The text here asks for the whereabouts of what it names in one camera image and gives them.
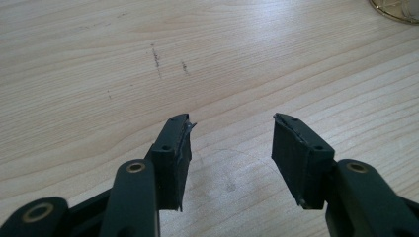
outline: mounting hole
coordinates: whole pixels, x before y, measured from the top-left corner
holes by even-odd
[[[413,237],[414,236],[408,230],[404,230],[404,229],[394,229],[393,233],[397,237]]]
[[[53,205],[49,202],[43,202],[29,209],[22,216],[25,223],[34,223],[49,216],[53,211]]]
[[[118,237],[132,237],[132,236],[135,236],[135,228],[132,227],[132,226],[124,227],[120,231],[118,231],[117,236]]]
[[[368,172],[367,167],[365,167],[361,163],[351,162],[351,163],[346,164],[346,167],[349,170],[354,171],[354,172],[357,172],[357,173],[367,173]]]
[[[161,149],[163,149],[163,150],[170,150],[170,149],[172,149],[170,146],[166,146],[166,145],[164,145],[164,146],[162,146],[161,147]]]
[[[140,163],[140,162],[135,162],[135,163],[129,164],[129,165],[126,167],[126,170],[127,170],[128,172],[130,172],[130,173],[140,172],[140,171],[142,171],[142,170],[144,170],[144,169],[145,169],[145,165],[144,165],[144,164],[142,164],[142,163]]]

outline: dark scratch mark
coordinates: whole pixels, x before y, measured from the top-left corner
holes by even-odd
[[[160,73],[160,56],[157,54],[157,51],[154,49],[154,43],[151,44],[152,46],[152,52],[153,52],[153,56],[154,56],[154,62],[156,63],[156,68],[157,68],[157,72],[158,72],[158,77],[161,79],[161,73]]]
[[[181,61],[181,63],[182,63],[182,68],[184,69],[185,74],[187,76],[190,76],[191,74],[189,74],[188,67],[187,67],[186,63],[184,61]]]

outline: table surface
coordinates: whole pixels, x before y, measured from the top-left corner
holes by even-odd
[[[0,223],[70,206],[189,113],[184,212],[162,236],[328,236],[271,159],[274,113],[419,201],[419,28],[366,0],[0,3]]]

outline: wooden table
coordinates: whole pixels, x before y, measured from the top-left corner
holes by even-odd
[[[276,112],[419,201],[419,28],[366,0],[0,3],[0,222],[73,206],[190,113],[184,212],[162,236],[328,236],[271,159]]]

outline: metal grommet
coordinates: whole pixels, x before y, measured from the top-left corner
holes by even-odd
[[[145,165],[141,162],[135,162],[135,163],[129,164],[126,167],[126,170],[130,173],[140,172],[140,171],[143,171],[144,169],[145,169]]]
[[[357,162],[351,162],[346,164],[346,168],[348,168],[348,170],[357,172],[357,173],[367,173],[368,169],[367,167],[365,167],[365,165],[361,164],[361,163],[357,163]]]
[[[29,209],[22,216],[22,221],[25,223],[33,223],[42,220],[49,216],[53,211],[53,205],[49,202],[38,204]]]

